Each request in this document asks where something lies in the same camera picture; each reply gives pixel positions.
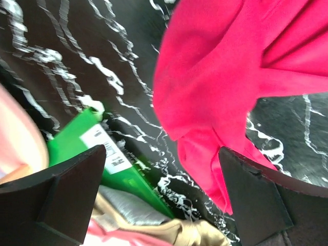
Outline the folded beige t shirt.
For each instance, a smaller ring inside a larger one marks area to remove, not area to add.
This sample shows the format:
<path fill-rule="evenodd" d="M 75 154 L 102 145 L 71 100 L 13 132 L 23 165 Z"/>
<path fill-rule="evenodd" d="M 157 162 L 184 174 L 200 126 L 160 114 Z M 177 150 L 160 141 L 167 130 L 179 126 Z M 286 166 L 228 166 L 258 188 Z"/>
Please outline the folded beige t shirt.
<path fill-rule="evenodd" d="M 143 233 L 172 245 L 229 245 L 226 235 L 205 220 L 171 219 L 139 197 L 103 185 L 92 218 L 104 229 Z"/>

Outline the black marble pattern mat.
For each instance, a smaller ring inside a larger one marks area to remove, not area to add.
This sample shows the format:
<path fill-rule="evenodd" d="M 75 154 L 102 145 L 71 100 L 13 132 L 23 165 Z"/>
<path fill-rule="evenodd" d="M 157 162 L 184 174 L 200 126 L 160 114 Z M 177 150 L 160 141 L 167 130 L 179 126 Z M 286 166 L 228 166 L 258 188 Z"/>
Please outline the black marble pattern mat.
<path fill-rule="evenodd" d="M 176 1 L 1 1 L 1 83 L 51 140 L 87 106 L 180 219 L 240 245 L 234 219 L 181 166 L 152 106 L 153 71 Z"/>

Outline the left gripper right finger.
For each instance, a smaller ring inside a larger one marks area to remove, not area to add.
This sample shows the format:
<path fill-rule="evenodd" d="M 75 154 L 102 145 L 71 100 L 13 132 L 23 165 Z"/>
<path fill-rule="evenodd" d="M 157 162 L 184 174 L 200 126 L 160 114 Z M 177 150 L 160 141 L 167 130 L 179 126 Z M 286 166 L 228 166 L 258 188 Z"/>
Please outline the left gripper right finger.
<path fill-rule="evenodd" d="M 327 188 L 226 147 L 219 160 L 242 245 L 327 245 Z"/>

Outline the folded pink t shirt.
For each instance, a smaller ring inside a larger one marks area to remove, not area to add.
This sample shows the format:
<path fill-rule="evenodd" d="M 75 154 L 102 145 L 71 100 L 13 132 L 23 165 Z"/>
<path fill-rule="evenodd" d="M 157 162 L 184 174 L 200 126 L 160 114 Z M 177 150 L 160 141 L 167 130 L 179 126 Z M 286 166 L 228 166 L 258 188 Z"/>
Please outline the folded pink t shirt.
<path fill-rule="evenodd" d="M 98 246 L 98 245 L 110 245 L 110 246 L 159 246 L 159 245 L 172 245 L 161 239 L 155 237 L 118 229 L 117 227 L 109 226 L 109 230 L 106 230 L 98 224 L 98 222 L 91 218 L 89 221 L 87 233 L 83 245 Z"/>

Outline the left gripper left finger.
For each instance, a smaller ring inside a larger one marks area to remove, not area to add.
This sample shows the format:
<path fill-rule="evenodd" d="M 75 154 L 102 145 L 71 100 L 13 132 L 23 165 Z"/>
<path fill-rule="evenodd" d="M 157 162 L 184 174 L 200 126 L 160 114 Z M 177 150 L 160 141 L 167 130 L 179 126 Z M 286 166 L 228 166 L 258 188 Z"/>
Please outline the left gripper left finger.
<path fill-rule="evenodd" d="M 1 245 L 83 244 L 105 160 L 97 145 L 2 184 Z"/>

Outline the red t shirt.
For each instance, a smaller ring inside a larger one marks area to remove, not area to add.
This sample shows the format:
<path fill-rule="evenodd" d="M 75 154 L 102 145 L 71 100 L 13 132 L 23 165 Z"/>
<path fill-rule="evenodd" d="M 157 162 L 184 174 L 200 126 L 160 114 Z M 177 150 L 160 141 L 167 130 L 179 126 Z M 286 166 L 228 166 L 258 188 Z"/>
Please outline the red t shirt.
<path fill-rule="evenodd" d="M 180 163 L 232 214 L 218 152 L 273 168 L 247 139 L 247 116 L 262 97 L 327 91 L 327 1 L 179 1 L 153 90 Z"/>

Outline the green folder with label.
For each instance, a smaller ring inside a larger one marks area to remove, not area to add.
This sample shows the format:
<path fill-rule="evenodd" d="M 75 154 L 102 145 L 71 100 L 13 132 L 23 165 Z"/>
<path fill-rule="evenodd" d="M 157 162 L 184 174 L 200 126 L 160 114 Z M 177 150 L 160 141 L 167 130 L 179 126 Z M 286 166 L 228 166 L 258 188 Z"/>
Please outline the green folder with label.
<path fill-rule="evenodd" d="M 49 165 L 68 160 L 96 145 L 103 145 L 106 149 L 102 185 L 136 195 L 159 212 L 174 218 L 174 214 L 159 193 L 101 126 L 96 111 L 92 108 L 79 113 L 48 141 Z"/>

